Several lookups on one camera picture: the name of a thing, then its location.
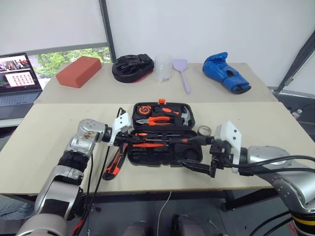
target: pliers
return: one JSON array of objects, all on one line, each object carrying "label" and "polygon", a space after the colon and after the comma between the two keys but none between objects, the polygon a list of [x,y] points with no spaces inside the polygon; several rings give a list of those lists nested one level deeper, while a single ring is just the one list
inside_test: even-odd
[{"label": "pliers", "polygon": [[136,120],[139,124],[147,124],[148,126],[154,126],[154,125],[165,125],[170,123],[156,123],[155,121],[170,121],[170,117],[149,117],[147,119],[138,119]]}]

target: spatula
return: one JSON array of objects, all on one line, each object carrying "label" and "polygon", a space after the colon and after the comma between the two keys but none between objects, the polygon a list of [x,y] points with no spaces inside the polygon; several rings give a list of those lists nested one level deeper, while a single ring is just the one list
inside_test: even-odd
[{"label": "spatula", "polygon": [[183,81],[184,81],[184,84],[185,84],[186,92],[187,92],[187,94],[190,94],[190,89],[189,89],[189,86],[188,86],[188,83],[186,81],[186,77],[185,77],[185,74],[184,74],[184,71],[187,69],[187,60],[185,60],[185,59],[174,59],[173,60],[173,67],[174,67],[175,70],[181,72],[182,77],[183,77]]}]

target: black toolbox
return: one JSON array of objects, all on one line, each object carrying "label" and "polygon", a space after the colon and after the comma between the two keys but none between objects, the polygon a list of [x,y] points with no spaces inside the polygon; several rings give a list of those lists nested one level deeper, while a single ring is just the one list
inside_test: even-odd
[{"label": "black toolbox", "polygon": [[[182,114],[189,112],[190,119],[182,118]],[[149,124],[140,124],[137,121],[150,117],[168,117],[169,120],[150,121]],[[141,102],[133,107],[132,121],[134,130],[131,132],[148,140],[149,145],[157,144],[161,147],[143,147],[143,145],[129,145],[128,159],[133,165],[158,167],[170,165],[179,167],[177,160],[190,159],[202,161],[202,150],[198,144],[185,143],[185,140],[197,135],[192,130],[195,125],[192,110],[185,103],[165,103],[164,99],[156,102]]]}]

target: blue boxing glove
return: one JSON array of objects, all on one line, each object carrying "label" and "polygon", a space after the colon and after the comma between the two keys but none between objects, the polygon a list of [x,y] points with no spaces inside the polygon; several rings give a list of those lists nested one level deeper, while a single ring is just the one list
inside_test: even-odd
[{"label": "blue boxing glove", "polygon": [[250,84],[237,70],[225,62],[226,58],[227,52],[208,57],[202,71],[209,78],[221,82],[232,93],[241,94],[250,90]]}]

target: white wall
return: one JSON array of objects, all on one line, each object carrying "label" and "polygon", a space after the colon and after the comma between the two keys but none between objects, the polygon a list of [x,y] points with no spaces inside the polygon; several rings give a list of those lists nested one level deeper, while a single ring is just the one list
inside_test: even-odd
[{"label": "white wall", "polygon": [[315,53],[294,76],[294,80],[285,90],[315,94]]},{"label": "white wall", "polygon": [[98,0],[0,0],[0,55],[102,42]]},{"label": "white wall", "polygon": [[227,51],[278,86],[315,29],[314,0],[107,0],[117,56],[204,62]]}]

